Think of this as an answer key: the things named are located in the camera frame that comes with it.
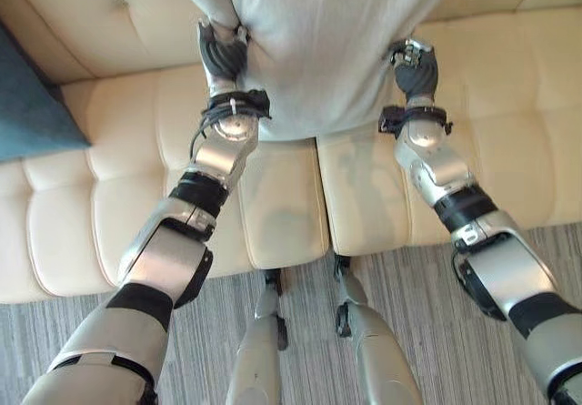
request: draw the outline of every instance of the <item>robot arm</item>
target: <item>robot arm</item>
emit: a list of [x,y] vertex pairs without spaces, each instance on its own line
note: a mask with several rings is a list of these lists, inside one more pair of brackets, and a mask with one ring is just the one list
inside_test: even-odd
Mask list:
[[582,311],[561,298],[517,224],[448,146],[452,124],[434,107],[438,69],[432,47],[408,39],[395,43],[388,57],[406,108],[386,107],[379,130],[396,136],[398,164],[450,232],[459,282],[484,313],[508,320],[549,399],[582,403]]
[[[198,295],[212,265],[205,243],[256,148],[263,91],[240,92],[244,34],[198,27],[210,100],[191,161],[124,254],[119,289],[77,328],[24,403],[156,403],[173,309]],[[194,150],[196,137],[206,139]]]

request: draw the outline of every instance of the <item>teal pillow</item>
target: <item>teal pillow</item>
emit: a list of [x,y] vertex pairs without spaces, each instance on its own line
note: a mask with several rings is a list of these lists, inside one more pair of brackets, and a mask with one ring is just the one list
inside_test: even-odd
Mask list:
[[0,26],[0,161],[87,146]]

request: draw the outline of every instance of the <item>cream leather sofa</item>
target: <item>cream leather sofa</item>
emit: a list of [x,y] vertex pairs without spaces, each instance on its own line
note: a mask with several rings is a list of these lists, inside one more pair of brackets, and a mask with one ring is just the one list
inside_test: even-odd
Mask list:
[[[189,0],[0,0],[93,144],[0,164],[0,301],[115,285],[206,103],[199,16]],[[582,0],[443,0],[417,32],[436,46],[453,146],[497,204],[525,228],[582,219]],[[445,241],[392,148],[375,124],[261,143],[219,217],[211,276]]]

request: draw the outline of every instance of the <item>sofa seat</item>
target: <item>sofa seat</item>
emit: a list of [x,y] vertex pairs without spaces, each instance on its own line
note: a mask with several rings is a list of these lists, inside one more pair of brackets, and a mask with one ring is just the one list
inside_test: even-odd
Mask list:
[[[523,228],[582,220],[582,7],[428,23],[416,34],[436,47],[436,104],[455,123],[452,147],[497,205]],[[376,128],[317,139],[334,250],[445,242],[394,160],[395,139]]]
[[[203,67],[62,87],[93,144],[0,164],[0,302],[109,291],[117,265],[188,163]],[[208,243],[210,277],[289,267],[328,250],[315,140],[261,143]]]

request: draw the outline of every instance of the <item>striped carpet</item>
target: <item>striped carpet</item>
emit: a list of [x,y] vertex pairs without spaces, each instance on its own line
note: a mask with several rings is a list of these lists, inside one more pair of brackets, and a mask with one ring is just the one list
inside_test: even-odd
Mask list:
[[[564,295],[582,306],[582,223],[530,232]],[[507,325],[484,318],[458,287],[449,246],[402,248],[353,261],[394,329],[427,404],[545,404]],[[349,342],[334,332],[333,258],[284,272],[285,404],[358,404]],[[262,287],[259,273],[209,280],[171,328],[158,388],[164,404],[224,403],[236,347]],[[18,403],[82,318],[105,296],[0,306],[0,402]]]

